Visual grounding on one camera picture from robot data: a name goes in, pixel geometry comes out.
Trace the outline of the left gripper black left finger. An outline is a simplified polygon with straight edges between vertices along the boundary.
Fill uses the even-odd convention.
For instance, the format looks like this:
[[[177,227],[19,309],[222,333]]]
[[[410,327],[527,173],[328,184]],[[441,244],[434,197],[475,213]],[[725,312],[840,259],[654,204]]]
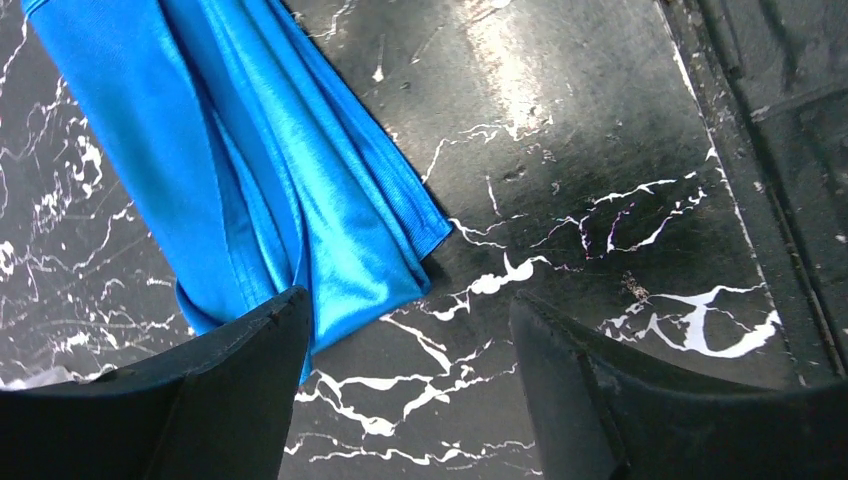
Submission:
[[[5,479],[274,479],[313,310],[294,287],[111,371],[1,395]]]

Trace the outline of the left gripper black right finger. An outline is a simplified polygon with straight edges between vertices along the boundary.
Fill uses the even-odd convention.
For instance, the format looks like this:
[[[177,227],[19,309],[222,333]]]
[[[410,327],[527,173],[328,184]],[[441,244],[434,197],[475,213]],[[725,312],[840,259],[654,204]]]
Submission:
[[[625,346],[522,292],[509,323],[548,479],[843,479],[847,384],[771,390]]]

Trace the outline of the blue cloth napkin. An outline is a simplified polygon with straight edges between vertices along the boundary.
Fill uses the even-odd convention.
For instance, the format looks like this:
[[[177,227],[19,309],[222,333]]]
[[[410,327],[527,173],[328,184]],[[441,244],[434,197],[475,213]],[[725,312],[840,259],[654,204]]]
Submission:
[[[195,333],[285,290],[318,353],[431,288],[452,227],[279,1],[25,1]]]

